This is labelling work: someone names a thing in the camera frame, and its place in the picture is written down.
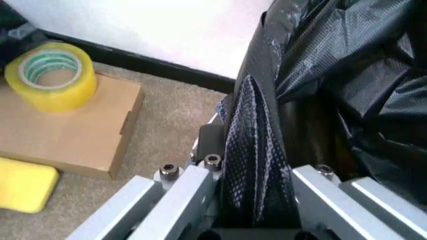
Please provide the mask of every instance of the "tape roll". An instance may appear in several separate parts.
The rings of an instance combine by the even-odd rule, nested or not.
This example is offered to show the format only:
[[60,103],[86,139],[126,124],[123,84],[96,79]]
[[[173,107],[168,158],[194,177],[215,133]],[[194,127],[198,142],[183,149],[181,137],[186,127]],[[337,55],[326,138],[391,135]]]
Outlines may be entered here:
[[[43,79],[55,71],[57,74]],[[6,66],[4,76],[25,101],[48,113],[84,105],[97,88],[91,58],[80,48],[61,42],[45,43],[22,54]]]

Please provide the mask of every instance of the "cardboard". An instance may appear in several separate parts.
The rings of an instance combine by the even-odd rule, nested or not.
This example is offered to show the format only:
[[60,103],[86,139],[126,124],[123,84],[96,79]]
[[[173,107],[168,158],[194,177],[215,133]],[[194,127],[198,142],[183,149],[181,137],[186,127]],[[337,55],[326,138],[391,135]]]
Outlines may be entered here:
[[139,83],[97,74],[89,102],[43,113],[0,79],[0,157],[110,179],[124,158],[143,102]]

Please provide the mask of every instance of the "white wall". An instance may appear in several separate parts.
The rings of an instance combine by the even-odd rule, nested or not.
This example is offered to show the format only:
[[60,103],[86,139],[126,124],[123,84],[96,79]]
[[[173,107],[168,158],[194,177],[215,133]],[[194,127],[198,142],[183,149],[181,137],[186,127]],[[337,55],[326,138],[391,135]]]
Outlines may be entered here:
[[5,0],[37,28],[236,78],[273,0]]

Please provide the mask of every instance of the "sponge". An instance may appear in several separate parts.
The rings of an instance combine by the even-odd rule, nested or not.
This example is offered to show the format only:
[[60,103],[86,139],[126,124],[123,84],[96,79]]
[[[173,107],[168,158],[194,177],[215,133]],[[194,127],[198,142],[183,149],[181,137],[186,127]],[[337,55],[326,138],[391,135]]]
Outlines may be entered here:
[[40,212],[58,181],[51,166],[0,157],[0,208]]

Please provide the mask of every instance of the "hex socket screw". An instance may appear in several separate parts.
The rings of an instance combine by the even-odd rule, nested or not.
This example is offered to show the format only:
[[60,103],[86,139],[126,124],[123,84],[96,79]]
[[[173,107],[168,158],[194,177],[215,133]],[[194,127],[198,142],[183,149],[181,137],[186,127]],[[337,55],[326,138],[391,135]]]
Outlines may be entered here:
[[221,170],[223,160],[218,154],[208,154],[204,157],[204,168],[209,171],[219,171]]
[[316,170],[318,173],[323,175],[329,181],[332,181],[332,179],[334,178],[334,175],[335,175],[334,170],[332,170],[332,168],[326,164],[318,164],[316,166]]
[[161,166],[158,171],[160,172],[160,179],[164,181],[175,181],[180,176],[180,168],[173,163]]

